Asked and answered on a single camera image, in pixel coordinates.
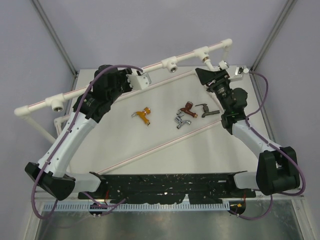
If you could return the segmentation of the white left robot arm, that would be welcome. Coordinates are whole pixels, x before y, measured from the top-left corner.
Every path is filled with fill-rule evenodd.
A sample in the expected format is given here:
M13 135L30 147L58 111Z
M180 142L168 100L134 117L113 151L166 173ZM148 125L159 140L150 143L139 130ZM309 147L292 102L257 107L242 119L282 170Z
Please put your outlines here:
M128 75L131 65L101 65L94 73L85 92L73 105L73 112L62 133L38 162L28 162L24 171L33 180L33 187L40 187L56 200L65 200L71 193L89 192L102 199L107 187L102 178L93 172L71 174L68 165L89 132L111 109L123 93L132 91Z

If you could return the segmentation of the white pipe frame rack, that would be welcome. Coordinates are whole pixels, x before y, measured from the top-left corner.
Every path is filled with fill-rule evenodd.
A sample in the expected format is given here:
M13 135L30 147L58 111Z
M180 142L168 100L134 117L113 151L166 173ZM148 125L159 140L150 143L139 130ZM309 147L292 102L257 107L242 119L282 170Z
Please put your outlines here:
M50 150L36 163L35 169L41 173L53 173L58 178L63 177L75 151L87 135L85 130L94 128L123 93L138 92L148 88L151 85L150 72L166 69L174 73L178 69L178 62L190 58L199 58L210 70L213 70L209 52L223 49L222 57L226 58L232 44L233 41L228 38L214 45L172 56L143 68L132 65L102 65L86 88L61 93L33 105L16 108L14 114L17 117L29 122L52 143ZM58 138L52 137L31 118L32 112L44 107L52 107L53 111L62 109L63 103L71 99L77 99L70 115L71 121Z

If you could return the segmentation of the white chrome knob faucet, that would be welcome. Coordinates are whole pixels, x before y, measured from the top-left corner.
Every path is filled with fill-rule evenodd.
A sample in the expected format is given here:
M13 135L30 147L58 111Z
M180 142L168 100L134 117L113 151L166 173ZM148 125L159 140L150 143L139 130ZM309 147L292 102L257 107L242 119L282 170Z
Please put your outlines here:
M208 70L212 72L227 70L229 68L229 64L224 60L221 60L217 65L213 65L209 57L205 57L202 61Z

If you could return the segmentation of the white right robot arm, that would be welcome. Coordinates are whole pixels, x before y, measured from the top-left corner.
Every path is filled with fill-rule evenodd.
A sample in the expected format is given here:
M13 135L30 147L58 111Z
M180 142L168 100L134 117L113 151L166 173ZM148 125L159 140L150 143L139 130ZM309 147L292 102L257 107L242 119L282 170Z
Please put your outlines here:
M254 129L245 113L248 93L242 88L230 87L230 75L226 70L196 68L195 73L201 85L215 94L222 106L222 127L243 142L258 159L255 172L233 175L233 180L226 185L227 193L238 197L244 189L253 189L269 196L298 188L301 182L295 150L278 145Z

